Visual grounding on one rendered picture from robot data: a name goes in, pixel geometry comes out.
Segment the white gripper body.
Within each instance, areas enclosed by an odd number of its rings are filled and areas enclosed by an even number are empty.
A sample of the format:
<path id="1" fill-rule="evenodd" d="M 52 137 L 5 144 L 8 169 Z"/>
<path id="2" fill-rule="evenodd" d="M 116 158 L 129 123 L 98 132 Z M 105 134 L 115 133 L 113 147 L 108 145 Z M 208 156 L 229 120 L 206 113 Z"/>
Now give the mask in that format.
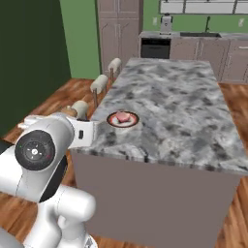
<path id="1" fill-rule="evenodd" d="M 98 137 L 99 122 L 89 121 L 87 123 L 87 142 L 89 145 Z"/>

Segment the red rimmed black plate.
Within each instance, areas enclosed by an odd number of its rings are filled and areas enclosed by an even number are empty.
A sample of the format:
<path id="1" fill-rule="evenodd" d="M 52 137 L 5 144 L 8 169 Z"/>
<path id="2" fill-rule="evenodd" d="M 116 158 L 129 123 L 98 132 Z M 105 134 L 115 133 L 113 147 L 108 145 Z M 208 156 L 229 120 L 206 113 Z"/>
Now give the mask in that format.
<path id="1" fill-rule="evenodd" d="M 117 113 L 116 111 L 107 117 L 107 123 L 110 126 L 115 127 L 115 128 L 131 128 L 139 123 L 140 118 L 135 113 L 130 112 L 130 111 L 124 111 L 124 112 L 130 114 L 130 119 L 128 122 L 120 123 L 118 119 L 116 118 L 116 113 Z"/>

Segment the pink raw steak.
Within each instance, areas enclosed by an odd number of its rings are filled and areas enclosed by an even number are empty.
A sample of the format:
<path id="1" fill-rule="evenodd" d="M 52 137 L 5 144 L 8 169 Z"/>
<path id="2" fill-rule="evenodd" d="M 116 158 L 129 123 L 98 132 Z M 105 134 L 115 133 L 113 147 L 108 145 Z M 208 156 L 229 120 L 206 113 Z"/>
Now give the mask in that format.
<path id="1" fill-rule="evenodd" d="M 116 118 L 118 119 L 118 121 L 120 123 L 123 123 L 123 122 L 128 122 L 129 119 L 130 119 L 130 114 L 129 113 L 126 113 L 124 111 L 118 111 L 116 113 Z"/>

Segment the tall grey pantry cabinet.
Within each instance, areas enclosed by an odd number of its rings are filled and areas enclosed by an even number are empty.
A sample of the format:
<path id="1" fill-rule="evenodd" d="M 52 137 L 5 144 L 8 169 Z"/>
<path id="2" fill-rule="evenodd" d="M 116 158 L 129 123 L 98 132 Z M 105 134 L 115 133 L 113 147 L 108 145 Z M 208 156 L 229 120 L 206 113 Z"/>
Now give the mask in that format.
<path id="1" fill-rule="evenodd" d="M 108 75 L 109 63 L 119 58 L 125 66 L 139 56 L 143 0 L 96 0 L 102 73 Z"/>

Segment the grey kitchen island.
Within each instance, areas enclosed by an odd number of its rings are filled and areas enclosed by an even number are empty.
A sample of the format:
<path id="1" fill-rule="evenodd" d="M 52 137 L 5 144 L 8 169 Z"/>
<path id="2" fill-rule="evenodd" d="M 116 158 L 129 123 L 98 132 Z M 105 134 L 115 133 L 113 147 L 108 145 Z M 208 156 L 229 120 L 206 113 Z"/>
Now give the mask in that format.
<path id="1" fill-rule="evenodd" d="M 115 128 L 113 112 L 139 123 Z M 248 155 L 209 63 L 132 58 L 73 150 L 77 186 L 97 203 L 90 233 L 153 248 L 214 248 Z"/>

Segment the grey blender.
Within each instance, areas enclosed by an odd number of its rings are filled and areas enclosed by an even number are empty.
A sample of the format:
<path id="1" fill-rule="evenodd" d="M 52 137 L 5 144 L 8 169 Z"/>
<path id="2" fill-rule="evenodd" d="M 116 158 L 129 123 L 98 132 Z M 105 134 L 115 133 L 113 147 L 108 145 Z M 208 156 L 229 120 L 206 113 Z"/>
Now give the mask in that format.
<path id="1" fill-rule="evenodd" d="M 162 35 L 168 35 L 172 28 L 172 16 L 170 14 L 161 16 L 160 33 Z"/>

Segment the grey base cupboards run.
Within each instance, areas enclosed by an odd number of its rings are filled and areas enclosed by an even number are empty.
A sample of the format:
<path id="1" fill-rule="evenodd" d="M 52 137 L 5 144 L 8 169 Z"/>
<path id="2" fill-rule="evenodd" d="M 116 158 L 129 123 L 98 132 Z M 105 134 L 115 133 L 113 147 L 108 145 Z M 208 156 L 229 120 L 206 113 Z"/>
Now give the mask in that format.
<path id="1" fill-rule="evenodd" d="M 170 59 L 208 61 L 219 82 L 248 83 L 248 36 L 173 37 Z"/>

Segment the dark sink basin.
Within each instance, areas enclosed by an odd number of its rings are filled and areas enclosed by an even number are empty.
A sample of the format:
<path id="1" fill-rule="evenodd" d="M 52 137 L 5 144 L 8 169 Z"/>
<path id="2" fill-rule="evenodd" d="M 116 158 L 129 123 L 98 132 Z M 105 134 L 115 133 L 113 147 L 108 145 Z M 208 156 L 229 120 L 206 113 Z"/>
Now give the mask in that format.
<path id="1" fill-rule="evenodd" d="M 180 32 L 180 37 L 222 38 L 219 33 L 208 32 Z"/>

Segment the white framed window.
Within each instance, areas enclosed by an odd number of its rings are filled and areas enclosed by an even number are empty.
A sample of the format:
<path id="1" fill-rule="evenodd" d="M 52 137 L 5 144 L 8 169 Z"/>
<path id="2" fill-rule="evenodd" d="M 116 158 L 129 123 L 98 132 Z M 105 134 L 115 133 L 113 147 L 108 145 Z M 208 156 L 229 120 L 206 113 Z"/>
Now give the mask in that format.
<path id="1" fill-rule="evenodd" d="M 161 14 L 248 15 L 248 0 L 160 0 Z"/>

